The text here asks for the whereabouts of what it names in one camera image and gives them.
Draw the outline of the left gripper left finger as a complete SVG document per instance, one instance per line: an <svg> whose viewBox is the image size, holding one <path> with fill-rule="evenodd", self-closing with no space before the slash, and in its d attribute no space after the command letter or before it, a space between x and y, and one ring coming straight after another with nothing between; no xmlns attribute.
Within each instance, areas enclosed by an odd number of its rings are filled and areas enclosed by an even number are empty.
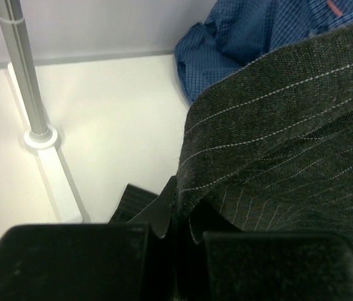
<svg viewBox="0 0 353 301"><path fill-rule="evenodd" d="M0 239L0 300L171 300L176 178L125 223L26 224Z"/></svg>

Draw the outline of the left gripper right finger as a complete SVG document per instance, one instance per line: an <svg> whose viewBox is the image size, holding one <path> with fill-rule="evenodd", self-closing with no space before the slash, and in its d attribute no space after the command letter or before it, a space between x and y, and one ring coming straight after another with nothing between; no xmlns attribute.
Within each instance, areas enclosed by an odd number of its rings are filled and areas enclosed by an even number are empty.
<svg viewBox="0 0 353 301"><path fill-rule="evenodd" d="M243 232L189 217L190 300L353 300L353 247L326 232Z"/></svg>

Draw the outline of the black pinstripe shirt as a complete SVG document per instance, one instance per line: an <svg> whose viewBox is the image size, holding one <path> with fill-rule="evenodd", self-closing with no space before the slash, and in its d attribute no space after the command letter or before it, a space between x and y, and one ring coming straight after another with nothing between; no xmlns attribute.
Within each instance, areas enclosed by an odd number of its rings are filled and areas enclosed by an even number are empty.
<svg viewBox="0 0 353 301"><path fill-rule="evenodd" d="M329 231L353 245L353 23L256 59L187 113L172 202L204 231Z"/></svg>

